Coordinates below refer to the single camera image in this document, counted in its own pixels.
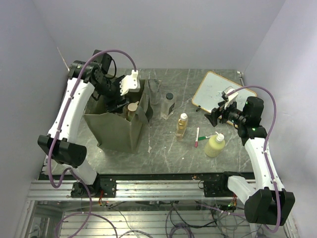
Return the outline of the clear bottle with black label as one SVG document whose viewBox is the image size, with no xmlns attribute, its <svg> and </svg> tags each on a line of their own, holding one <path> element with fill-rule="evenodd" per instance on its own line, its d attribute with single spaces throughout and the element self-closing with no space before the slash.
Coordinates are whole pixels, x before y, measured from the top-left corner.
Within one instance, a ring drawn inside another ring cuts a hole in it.
<svg viewBox="0 0 317 238">
<path fill-rule="evenodd" d="M 176 96 L 173 93 L 169 92 L 164 96 L 160 111 L 160 116 L 163 119 L 168 119 L 174 113 L 175 103 Z"/>
</svg>

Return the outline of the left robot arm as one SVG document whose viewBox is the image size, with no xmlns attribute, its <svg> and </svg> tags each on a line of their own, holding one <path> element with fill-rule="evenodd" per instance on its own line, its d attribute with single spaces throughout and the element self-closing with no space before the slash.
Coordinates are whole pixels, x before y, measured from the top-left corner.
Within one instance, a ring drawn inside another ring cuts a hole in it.
<svg viewBox="0 0 317 238">
<path fill-rule="evenodd" d="M 87 148 L 76 143 L 79 124 L 90 98 L 105 96 L 111 100 L 122 98 L 138 89 L 138 70 L 135 64 L 129 75 L 109 77 L 111 53 L 125 55 L 122 50 L 94 51 L 87 61 L 76 60 L 69 66 L 65 94 L 52 127 L 46 135 L 39 135 L 38 145 L 47 158 L 46 172 L 53 188 L 60 188 L 66 173 L 76 179 L 72 196 L 97 196 L 101 191 L 100 176 L 91 167 Z"/>
</svg>

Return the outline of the green bottle beige cap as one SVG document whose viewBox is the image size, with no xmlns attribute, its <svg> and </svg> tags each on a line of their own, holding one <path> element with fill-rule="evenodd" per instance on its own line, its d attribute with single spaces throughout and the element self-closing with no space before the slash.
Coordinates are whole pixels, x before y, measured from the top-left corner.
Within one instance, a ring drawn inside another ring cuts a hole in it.
<svg viewBox="0 0 317 238">
<path fill-rule="evenodd" d="M 134 103 L 130 103 L 127 106 L 127 117 L 126 118 L 128 121 L 131 121 L 132 118 L 134 117 L 136 110 L 137 110 L 137 107 L 138 107 L 138 104 L 139 104 L 139 101 L 134 102 Z"/>
</svg>

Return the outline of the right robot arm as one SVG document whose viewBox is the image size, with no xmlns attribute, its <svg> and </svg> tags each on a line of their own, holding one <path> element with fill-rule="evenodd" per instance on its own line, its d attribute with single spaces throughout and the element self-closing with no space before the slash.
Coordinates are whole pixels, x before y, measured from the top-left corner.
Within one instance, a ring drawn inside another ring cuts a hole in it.
<svg viewBox="0 0 317 238">
<path fill-rule="evenodd" d="M 251 159 L 256 186 L 252 187 L 238 172 L 225 172 L 218 190 L 224 196 L 234 193 L 241 200 L 249 223 L 283 226 L 294 206 L 295 196 L 286 191 L 273 165 L 267 132 L 260 125 L 264 102 L 250 96 L 243 110 L 237 109 L 236 102 L 228 107 L 225 103 L 220 102 L 205 117 L 212 126 L 227 121 L 238 126 L 238 135 Z"/>
</svg>

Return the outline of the olive canvas bag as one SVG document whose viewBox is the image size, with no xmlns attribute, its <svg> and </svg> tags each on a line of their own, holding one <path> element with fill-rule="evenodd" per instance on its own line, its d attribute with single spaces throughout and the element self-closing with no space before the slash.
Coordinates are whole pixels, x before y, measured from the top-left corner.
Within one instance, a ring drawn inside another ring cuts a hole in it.
<svg viewBox="0 0 317 238">
<path fill-rule="evenodd" d="M 127 94 L 130 102 L 139 103 L 136 114 L 130 121 L 125 118 L 124 113 L 118 115 L 107 112 L 104 102 L 98 102 L 89 114 L 83 115 L 100 149 L 133 154 L 138 152 L 142 129 L 153 117 L 149 81 L 141 79 L 140 84 L 139 92 Z"/>
</svg>

